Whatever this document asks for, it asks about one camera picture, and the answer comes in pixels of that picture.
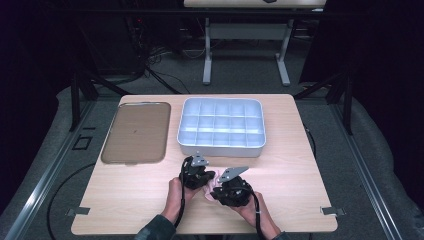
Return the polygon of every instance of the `gray carpet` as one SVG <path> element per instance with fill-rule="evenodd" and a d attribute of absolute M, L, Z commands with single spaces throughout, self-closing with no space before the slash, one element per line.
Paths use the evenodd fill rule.
<path fill-rule="evenodd" d="M 151 67 L 155 71 L 170 74 L 180 79 L 190 93 L 286 93 L 296 94 L 303 88 L 298 84 L 303 62 L 309 43 L 292 40 L 286 57 L 286 66 L 292 82 L 290 87 L 283 87 L 279 79 L 274 53 L 279 44 L 270 41 L 237 41 L 219 43 L 213 49 L 211 85 L 202 84 L 203 56 L 189 58 L 173 54 L 161 55 L 161 61 Z M 192 56 L 200 52 L 187 52 Z M 161 75 L 173 87 L 186 93 L 185 88 L 173 77 Z M 152 76 L 120 85 L 135 94 L 171 94 Z M 47 208 L 58 186 L 72 173 L 83 166 L 93 163 L 99 154 L 106 136 L 119 97 L 110 90 L 97 86 L 99 100 L 89 116 L 82 123 L 77 133 L 91 136 L 92 141 L 87 150 L 69 150 L 65 162 L 41 207 L 28 224 L 24 239 L 51 239 L 47 229 Z M 380 221 L 375 213 L 367 192 L 358 177 L 354 158 L 337 127 L 337 118 L 331 107 L 325 104 L 322 96 L 326 90 L 313 94 L 311 99 L 297 101 L 301 118 L 310 129 L 316 143 L 317 163 L 321 171 L 330 201 L 335 207 L 343 207 L 347 215 L 338 218 L 339 227 L 332 233 L 314 233 L 313 239 L 387 239 Z M 62 143 L 68 136 L 71 126 L 70 91 L 65 89 L 58 95 L 59 111 L 55 121 L 34 159 L 27 177 L 22 183 L 10 205 L 0 218 L 1 235 L 5 238 L 16 217 L 22 210 L 31 192 L 40 180 L 47 166 L 54 161 Z M 393 162 L 390 149 L 381 132 L 370 119 L 362 106 L 354 101 L 352 129 L 358 147 L 376 181 L 387 207 L 403 236 L 403 239 L 420 238 L 417 221 L 420 215 L 415 205 L 404 193 L 401 184 L 393 174 Z M 70 178 L 57 192 L 51 205 L 50 226 L 56 239 L 132 239 L 133 236 L 87 236 L 72 235 L 70 226 L 73 218 L 65 216 L 69 208 L 79 206 L 92 167 Z M 293 240 L 308 239 L 308 234 L 290 233 Z"/>

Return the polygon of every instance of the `desk leg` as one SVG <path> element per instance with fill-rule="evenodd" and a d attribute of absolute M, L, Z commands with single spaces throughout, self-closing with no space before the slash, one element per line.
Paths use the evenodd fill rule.
<path fill-rule="evenodd" d="M 285 31 L 283 43 L 281 44 L 280 53 L 275 54 L 277 60 L 278 70 L 280 71 L 281 81 L 283 86 L 290 86 L 289 75 L 287 74 L 287 68 L 284 63 L 284 57 L 286 56 L 287 46 L 289 45 L 291 32 L 293 29 L 293 20 L 289 20 L 287 23 L 287 29 Z"/>
<path fill-rule="evenodd" d="M 205 68 L 203 70 L 203 84 L 209 85 L 211 83 L 211 71 L 212 71 L 212 53 L 211 53 L 211 36 L 210 36 L 210 25 L 209 18 L 205 21 Z"/>

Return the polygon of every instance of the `white desk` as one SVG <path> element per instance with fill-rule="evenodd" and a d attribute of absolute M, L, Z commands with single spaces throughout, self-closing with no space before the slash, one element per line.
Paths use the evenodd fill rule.
<path fill-rule="evenodd" d="M 183 103 L 195 95 L 125 96 L 125 102 L 168 102 L 171 117 L 165 158 L 155 164 L 133 166 L 105 164 L 100 155 L 80 207 L 88 215 L 76 215 L 76 235 L 136 234 L 162 212 L 168 181 L 178 176 L 186 157 L 177 142 Z M 275 223 L 287 232 L 331 232 L 334 216 L 323 215 L 330 207 L 299 112 L 290 95 L 202 95 L 254 98 L 263 105 L 267 142 L 258 158 L 206 157 L 207 170 L 249 166 L 241 177 L 263 194 Z M 178 226 L 180 234 L 254 233 L 237 213 L 199 193 L 186 207 Z"/>
<path fill-rule="evenodd" d="M 285 8 L 314 9 L 323 8 L 326 0 L 277 0 L 266 3 L 263 0 L 184 0 L 189 8 Z M 267 39 L 282 40 L 279 53 L 275 54 L 283 86 L 290 86 L 284 57 L 290 41 L 293 21 L 288 24 L 217 24 L 205 21 L 205 67 L 203 84 L 209 85 L 212 72 L 211 39 Z"/>

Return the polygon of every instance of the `person's right hand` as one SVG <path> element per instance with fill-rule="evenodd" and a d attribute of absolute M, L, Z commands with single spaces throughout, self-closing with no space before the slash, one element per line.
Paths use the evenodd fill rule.
<path fill-rule="evenodd" d="M 273 239 L 281 233 L 281 230 L 275 225 L 274 220 L 272 220 L 262 194 L 255 192 L 255 195 L 259 200 L 262 233 L 266 239 Z M 250 195 L 249 203 L 246 206 L 230 208 L 240 214 L 252 227 L 256 228 L 255 200 L 252 195 Z"/>

